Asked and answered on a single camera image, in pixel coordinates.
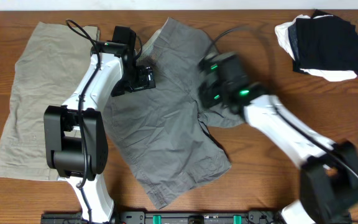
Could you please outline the black garment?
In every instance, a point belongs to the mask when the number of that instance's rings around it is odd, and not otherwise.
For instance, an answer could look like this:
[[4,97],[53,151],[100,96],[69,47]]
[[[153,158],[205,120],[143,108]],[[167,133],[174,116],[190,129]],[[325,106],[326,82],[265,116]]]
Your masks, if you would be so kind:
[[295,19],[288,38],[295,72],[334,72],[335,77],[352,72],[358,77],[358,34],[349,21],[315,10],[310,18]]

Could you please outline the white garment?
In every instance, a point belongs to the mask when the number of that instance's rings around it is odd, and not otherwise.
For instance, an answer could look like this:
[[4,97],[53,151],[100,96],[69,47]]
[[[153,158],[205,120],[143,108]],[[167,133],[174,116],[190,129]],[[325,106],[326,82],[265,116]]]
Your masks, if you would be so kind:
[[[275,27],[275,34],[277,36],[279,45],[290,55],[293,61],[295,61],[295,56],[290,45],[288,29],[290,26],[295,24],[297,19],[310,19],[310,16],[300,14],[299,16],[295,17],[294,20],[292,20],[291,22],[285,22]],[[304,68],[301,68],[300,70],[301,72],[305,72],[307,75],[322,77],[329,82],[341,82],[341,81],[352,80],[357,78],[356,73],[352,70],[335,71],[335,70],[317,70],[317,69],[304,69]]]

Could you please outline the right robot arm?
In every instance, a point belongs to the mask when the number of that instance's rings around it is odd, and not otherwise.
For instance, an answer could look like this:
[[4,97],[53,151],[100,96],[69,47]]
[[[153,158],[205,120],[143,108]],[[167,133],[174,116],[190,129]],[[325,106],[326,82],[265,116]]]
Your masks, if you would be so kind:
[[299,198],[279,212],[279,223],[355,222],[349,209],[358,203],[358,153],[351,142],[336,143],[315,132],[243,72],[225,74],[212,67],[201,77],[198,94],[205,108],[227,106],[299,169]]

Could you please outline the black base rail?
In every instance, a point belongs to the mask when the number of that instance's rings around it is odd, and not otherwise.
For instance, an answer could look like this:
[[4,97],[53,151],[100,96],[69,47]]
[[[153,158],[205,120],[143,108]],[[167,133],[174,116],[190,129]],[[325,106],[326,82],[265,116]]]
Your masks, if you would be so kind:
[[244,213],[184,213],[184,212],[145,212],[112,210],[105,214],[51,213],[41,215],[41,224],[58,223],[115,223],[115,224],[282,224],[279,214],[271,211],[251,210]]

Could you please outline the khaki folded shorts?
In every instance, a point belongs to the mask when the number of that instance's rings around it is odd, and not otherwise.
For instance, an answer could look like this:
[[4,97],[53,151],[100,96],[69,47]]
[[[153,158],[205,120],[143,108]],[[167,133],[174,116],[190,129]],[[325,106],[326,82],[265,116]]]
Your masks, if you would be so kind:
[[67,26],[39,22],[15,64],[7,117],[0,138],[0,177],[56,181],[49,168],[44,112],[76,90],[90,64],[91,44]]

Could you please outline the grey shorts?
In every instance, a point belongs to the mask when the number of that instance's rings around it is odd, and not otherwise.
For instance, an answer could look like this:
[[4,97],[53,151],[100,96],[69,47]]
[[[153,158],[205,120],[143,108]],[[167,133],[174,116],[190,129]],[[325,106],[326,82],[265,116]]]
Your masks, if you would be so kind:
[[198,62],[209,36],[172,18],[144,45],[155,88],[108,99],[107,135],[157,209],[224,175],[231,163],[208,128],[232,128],[242,119],[222,106],[202,107]]

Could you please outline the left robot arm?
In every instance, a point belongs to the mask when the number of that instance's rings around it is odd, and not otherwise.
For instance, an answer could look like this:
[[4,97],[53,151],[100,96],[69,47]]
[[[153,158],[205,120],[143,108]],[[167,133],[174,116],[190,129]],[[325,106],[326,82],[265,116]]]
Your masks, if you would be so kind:
[[136,64],[133,40],[93,41],[82,81],[60,106],[44,113],[47,165],[68,182],[82,207],[79,213],[44,213],[41,223],[118,223],[104,169],[108,142],[102,110],[111,96],[155,87],[152,69]]

